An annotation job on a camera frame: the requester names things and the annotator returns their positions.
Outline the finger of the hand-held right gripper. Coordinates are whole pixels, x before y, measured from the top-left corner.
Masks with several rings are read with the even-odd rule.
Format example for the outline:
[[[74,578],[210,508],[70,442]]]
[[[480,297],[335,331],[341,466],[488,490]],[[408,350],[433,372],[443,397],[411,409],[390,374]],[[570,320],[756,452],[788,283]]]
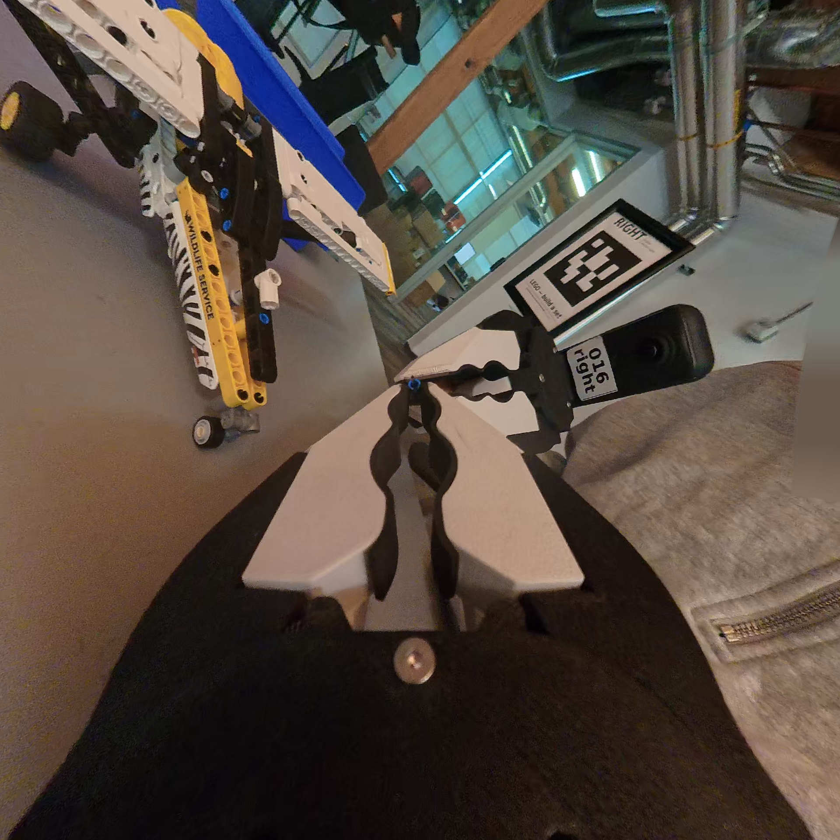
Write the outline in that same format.
[[[509,381],[434,381],[432,387],[508,438],[541,430],[536,408],[524,392],[513,390]]]
[[[500,363],[505,371],[520,365],[518,336],[509,330],[466,330],[414,359],[394,376],[394,382],[412,379],[431,381],[455,375],[465,368],[484,370],[490,363]]]

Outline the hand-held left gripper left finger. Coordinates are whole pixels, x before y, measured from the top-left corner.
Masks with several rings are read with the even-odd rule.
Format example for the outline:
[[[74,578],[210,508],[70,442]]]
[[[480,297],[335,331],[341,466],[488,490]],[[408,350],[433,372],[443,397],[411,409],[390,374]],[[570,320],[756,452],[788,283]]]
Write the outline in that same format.
[[[242,581],[331,596],[367,631],[414,629],[409,392],[394,385],[310,447]]]

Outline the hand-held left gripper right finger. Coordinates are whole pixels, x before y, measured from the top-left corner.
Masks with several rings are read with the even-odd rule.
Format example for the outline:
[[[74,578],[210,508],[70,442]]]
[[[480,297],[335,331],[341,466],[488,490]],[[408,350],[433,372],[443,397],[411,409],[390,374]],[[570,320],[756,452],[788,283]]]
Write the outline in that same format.
[[[485,612],[580,589],[583,570],[519,447],[436,384],[422,385],[420,407],[438,478],[431,558],[442,601]]]

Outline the white yellow lego plane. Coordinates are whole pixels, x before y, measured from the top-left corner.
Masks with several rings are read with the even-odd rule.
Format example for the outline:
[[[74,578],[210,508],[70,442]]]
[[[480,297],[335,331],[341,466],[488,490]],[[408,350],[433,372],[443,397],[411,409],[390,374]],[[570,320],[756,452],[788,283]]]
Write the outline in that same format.
[[[194,445],[214,449],[259,431],[257,411],[277,379],[272,312],[280,277],[224,231],[222,199],[208,173],[208,127],[233,136],[223,163],[236,162],[235,214],[257,210],[261,254],[280,190],[283,232],[318,243],[380,292],[396,293],[390,256],[358,210],[276,129],[260,126],[224,54],[157,2],[5,2],[9,13],[76,105],[62,107],[25,81],[2,98],[2,142],[32,162],[76,154],[97,135],[111,157],[140,175],[142,214],[163,225],[185,333],[198,381],[218,392],[219,415],[199,417]]]

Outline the black framed marker sign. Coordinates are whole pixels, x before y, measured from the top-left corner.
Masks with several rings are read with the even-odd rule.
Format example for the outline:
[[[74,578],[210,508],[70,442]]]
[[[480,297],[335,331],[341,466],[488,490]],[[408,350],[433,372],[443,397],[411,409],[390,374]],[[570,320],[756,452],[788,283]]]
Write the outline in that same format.
[[[509,280],[519,313],[561,340],[601,317],[695,245],[623,199]]]

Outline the person's grey hoodie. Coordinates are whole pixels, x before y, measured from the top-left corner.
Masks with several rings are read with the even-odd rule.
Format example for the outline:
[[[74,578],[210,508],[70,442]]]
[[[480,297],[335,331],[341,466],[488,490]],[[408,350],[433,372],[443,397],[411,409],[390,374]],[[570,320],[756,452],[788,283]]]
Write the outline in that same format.
[[[838,838],[838,502],[793,487],[801,371],[750,364],[610,404],[572,428],[563,476],[665,584],[812,836]]]

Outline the wooden ceiling beam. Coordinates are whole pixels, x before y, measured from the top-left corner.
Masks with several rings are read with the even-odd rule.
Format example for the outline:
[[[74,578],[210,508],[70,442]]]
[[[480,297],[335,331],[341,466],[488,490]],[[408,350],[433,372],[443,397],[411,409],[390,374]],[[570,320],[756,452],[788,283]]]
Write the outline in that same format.
[[[488,7],[368,140],[378,175],[396,163],[547,3],[497,1]]]

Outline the blue plastic bin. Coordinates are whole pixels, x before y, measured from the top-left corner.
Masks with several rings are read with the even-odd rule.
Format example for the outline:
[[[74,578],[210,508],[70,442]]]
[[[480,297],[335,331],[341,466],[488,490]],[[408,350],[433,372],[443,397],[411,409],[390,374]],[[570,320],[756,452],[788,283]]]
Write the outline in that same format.
[[[191,24],[187,26],[187,35],[196,34],[200,43],[207,38],[210,45],[221,50],[225,56],[223,66],[232,68],[247,104],[256,107],[260,126],[264,130],[269,127],[277,130],[293,149],[302,152],[304,158],[315,165],[353,210],[359,210],[365,193],[344,163],[342,145],[234,3],[157,2],[157,5],[175,24],[185,24],[187,18],[196,21],[195,27]],[[235,139],[218,123],[216,128],[208,127],[201,140],[208,142],[208,173],[215,178],[214,190],[222,199],[224,231],[228,236],[236,238],[244,234],[245,243],[265,261],[276,257],[279,243],[283,240],[289,239],[294,246],[302,246],[306,231],[294,238],[291,233],[282,230],[284,223],[289,223],[290,219],[284,209],[282,194],[276,190],[275,208],[269,215],[277,223],[277,230],[269,230],[269,253],[260,253],[262,227],[256,216],[257,210],[252,207],[248,217],[236,216],[237,164],[235,161],[226,164],[222,159],[224,152],[237,154]]]

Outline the silver metal pipes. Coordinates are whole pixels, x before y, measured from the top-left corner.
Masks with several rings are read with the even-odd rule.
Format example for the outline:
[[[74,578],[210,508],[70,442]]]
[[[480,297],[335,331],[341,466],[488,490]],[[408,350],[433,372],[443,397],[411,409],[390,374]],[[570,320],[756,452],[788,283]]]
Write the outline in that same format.
[[[665,11],[679,175],[667,226],[698,248],[740,214],[748,4],[674,1]]]

